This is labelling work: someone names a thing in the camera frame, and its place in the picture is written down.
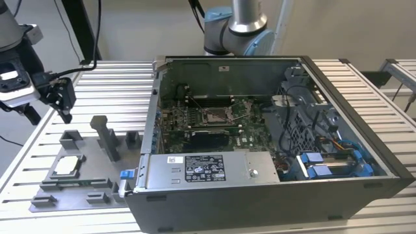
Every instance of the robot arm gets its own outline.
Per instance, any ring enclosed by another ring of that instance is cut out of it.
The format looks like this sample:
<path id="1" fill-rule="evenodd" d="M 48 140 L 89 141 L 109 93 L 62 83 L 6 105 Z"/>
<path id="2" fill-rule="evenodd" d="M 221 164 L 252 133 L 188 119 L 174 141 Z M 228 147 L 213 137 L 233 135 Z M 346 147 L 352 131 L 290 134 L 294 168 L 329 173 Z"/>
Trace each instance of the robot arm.
<path id="1" fill-rule="evenodd" d="M 18 25 L 0 0 L 0 108 L 16 111 L 36 125 L 40 116 L 29 103 L 40 100 L 69 123 L 76 101 L 72 81 L 45 73 L 32 48 L 41 38 L 37 25 Z"/>
<path id="2" fill-rule="evenodd" d="M 268 55 L 274 34 L 257 0 L 233 0 L 232 7 L 214 7 L 205 14 L 204 50 L 208 55 Z"/>

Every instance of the metal frame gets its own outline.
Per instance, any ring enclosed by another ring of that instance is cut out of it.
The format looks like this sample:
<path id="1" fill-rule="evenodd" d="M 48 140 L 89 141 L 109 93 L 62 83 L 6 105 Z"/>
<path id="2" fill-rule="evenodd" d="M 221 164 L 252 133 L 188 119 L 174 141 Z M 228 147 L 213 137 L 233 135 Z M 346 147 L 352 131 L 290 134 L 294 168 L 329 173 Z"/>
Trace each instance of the metal frame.
<path id="1" fill-rule="evenodd" d="M 313 62 L 400 162 L 416 176 L 416 130 L 402 112 L 382 93 L 372 88 L 369 81 L 350 64 L 344 64 L 337 59 Z M 92 136 L 93 132 L 86 124 L 92 115 L 112 112 L 106 116 L 116 133 L 138 130 L 141 134 L 144 130 L 153 82 L 152 63 L 98 62 L 96 71 L 77 76 L 82 77 L 76 86 L 73 123 L 62 125 L 53 111 L 48 111 L 0 179 L 0 184 L 6 182 L 0 192 L 0 227 L 5 232 L 22 233 L 28 230 L 52 232 L 56 228 L 69 233 L 140 231 L 128 208 L 49 213 L 28 211 L 28 199 L 34 195 L 36 183 L 42 179 L 42 173 L 52 164 L 48 155 L 52 156 L 60 149 L 57 136 L 64 129 L 78 129 L 82 136 Z M 10 183 L 24 181 L 26 184 L 10 186 Z M 2 203 L 5 199 L 10 199 L 10 202 Z M 414 204 L 413 182 L 393 198 L 370 202 L 349 220 L 221 230 L 221 233 L 410 233 L 416 230 Z M 216 231 L 197 233 L 210 234 Z"/>
<path id="2" fill-rule="evenodd" d="M 416 62 L 394 59 L 386 59 L 381 65 L 380 71 L 388 72 L 409 89 L 416 93 L 416 74 L 409 72 L 405 67 L 416 66 Z"/>

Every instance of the power supply label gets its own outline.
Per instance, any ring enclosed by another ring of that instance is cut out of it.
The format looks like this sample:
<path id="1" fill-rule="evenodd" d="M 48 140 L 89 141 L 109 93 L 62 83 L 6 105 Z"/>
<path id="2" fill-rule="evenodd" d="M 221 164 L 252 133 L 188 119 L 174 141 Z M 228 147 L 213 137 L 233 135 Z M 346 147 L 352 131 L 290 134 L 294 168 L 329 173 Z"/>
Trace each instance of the power supply label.
<path id="1" fill-rule="evenodd" d="M 222 155 L 185 156 L 184 168 L 186 182 L 225 181 Z"/>

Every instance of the label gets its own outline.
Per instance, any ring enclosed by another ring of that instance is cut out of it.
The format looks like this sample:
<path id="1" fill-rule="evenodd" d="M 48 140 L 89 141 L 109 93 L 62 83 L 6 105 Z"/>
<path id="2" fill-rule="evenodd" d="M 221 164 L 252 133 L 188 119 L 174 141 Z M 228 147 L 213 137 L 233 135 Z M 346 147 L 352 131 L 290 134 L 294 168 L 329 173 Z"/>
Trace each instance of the label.
<path id="1" fill-rule="evenodd" d="M 185 156 L 184 168 L 186 182 L 225 181 L 222 155 Z"/>
<path id="2" fill-rule="evenodd" d="M 182 157 L 181 156 L 169 156 L 168 157 L 168 163 L 182 163 Z"/>
<path id="3" fill-rule="evenodd" d="M 229 72 L 229 66 L 218 67 L 218 72 Z"/>

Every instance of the motherboard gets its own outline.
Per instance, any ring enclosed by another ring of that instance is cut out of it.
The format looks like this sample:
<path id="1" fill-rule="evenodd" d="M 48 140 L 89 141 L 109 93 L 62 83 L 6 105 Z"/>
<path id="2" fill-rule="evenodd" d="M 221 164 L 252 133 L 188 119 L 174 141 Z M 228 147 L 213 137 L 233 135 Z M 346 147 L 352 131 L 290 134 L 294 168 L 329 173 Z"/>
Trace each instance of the motherboard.
<path id="1" fill-rule="evenodd" d="M 161 137 L 166 154 L 246 151 L 276 152 L 262 118 L 270 99 L 194 98 L 164 103 Z"/>

